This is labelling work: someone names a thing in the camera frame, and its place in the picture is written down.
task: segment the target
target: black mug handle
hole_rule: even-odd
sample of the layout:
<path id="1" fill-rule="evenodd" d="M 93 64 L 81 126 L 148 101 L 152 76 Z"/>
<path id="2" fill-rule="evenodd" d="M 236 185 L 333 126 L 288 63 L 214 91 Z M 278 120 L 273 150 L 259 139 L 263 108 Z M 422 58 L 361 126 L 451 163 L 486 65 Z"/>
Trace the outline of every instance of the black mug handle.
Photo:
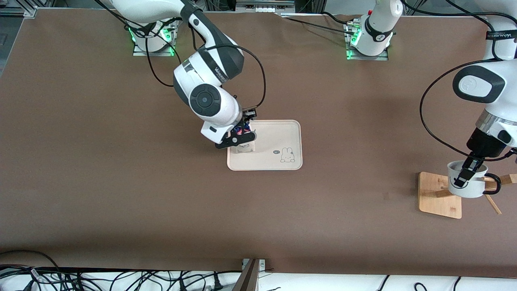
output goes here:
<path id="1" fill-rule="evenodd" d="M 496 187 L 495 187 L 494 191 L 484 191 L 483 194 L 485 194 L 485 195 L 494 195 L 494 194 L 499 193 L 499 191 L 501 191 L 501 179 L 497 175 L 492 174 L 492 173 L 486 173 L 485 177 L 489 177 L 489 178 L 494 179 Z"/>

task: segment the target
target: brown table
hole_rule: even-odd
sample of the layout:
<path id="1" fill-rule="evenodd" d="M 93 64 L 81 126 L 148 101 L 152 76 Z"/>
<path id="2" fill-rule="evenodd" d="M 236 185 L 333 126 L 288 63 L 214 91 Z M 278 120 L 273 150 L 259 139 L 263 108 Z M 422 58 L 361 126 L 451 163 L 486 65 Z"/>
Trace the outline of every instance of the brown table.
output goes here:
<path id="1" fill-rule="evenodd" d="M 235 269 L 260 257 L 278 272 L 517 276 L 515 188 L 495 197 L 499 216 L 484 198 L 464 199 L 461 220 L 417 210 L 417 173 L 446 174 L 462 159 L 424 131 L 420 96 L 482 57 L 482 23 L 402 18 L 390 61 L 361 62 L 346 60 L 341 34 L 275 14 L 209 18 L 262 60 L 259 118 L 300 122 L 302 168 L 230 171 L 202 121 L 131 55 L 116 19 L 40 10 L 0 79 L 2 250 L 42 250 L 74 267 Z M 177 48 L 193 52 L 185 27 Z M 171 82 L 175 58 L 153 61 Z M 424 113 L 465 149 L 483 106 L 457 98 L 451 79 Z M 252 58 L 225 89 L 244 106 L 259 100 Z M 489 167 L 515 172 L 513 161 Z M 2 262 L 49 264 L 19 258 Z"/>

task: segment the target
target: wooden base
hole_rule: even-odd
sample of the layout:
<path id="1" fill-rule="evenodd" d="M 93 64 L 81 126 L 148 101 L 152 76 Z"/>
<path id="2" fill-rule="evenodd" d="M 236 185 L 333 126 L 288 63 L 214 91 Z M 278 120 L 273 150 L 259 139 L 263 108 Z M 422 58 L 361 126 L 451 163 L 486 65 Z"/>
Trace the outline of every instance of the wooden base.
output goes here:
<path id="1" fill-rule="evenodd" d="M 418 209 L 423 212 L 461 218 L 461 197 L 437 197 L 436 192 L 447 189 L 449 178 L 433 173 L 418 174 Z"/>

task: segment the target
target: white mug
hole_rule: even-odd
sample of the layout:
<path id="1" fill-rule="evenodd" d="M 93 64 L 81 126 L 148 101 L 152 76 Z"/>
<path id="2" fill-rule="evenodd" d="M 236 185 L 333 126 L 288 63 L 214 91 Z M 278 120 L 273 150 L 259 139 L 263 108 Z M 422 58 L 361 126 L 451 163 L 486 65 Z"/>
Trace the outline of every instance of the white mug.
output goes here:
<path id="1" fill-rule="evenodd" d="M 501 189 L 501 182 L 498 176 L 487 173 L 488 167 L 485 165 L 481 165 L 474 176 L 465 182 L 463 187 L 458 187 L 454 185 L 454 181 L 460 174 L 462 170 L 463 161 L 454 161 L 447 164 L 447 169 L 449 170 L 449 192 L 463 197 L 463 198 L 477 198 L 483 196 L 483 194 L 493 195 L 499 192 Z M 497 189 L 494 191 L 485 191 L 485 182 L 483 181 L 483 177 L 490 177 L 496 181 Z"/>

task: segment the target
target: white tray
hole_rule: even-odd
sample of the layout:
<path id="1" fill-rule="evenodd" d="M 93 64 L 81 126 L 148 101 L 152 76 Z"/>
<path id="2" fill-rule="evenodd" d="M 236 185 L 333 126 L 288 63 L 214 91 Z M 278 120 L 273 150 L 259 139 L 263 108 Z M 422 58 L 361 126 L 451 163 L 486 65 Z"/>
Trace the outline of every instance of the white tray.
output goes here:
<path id="1" fill-rule="evenodd" d="M 233 171 L 298 170 L 302 165 L 301 131 L 296 120 L 253 120 L 255 151 L 228 148 L 226 164 Z"/>

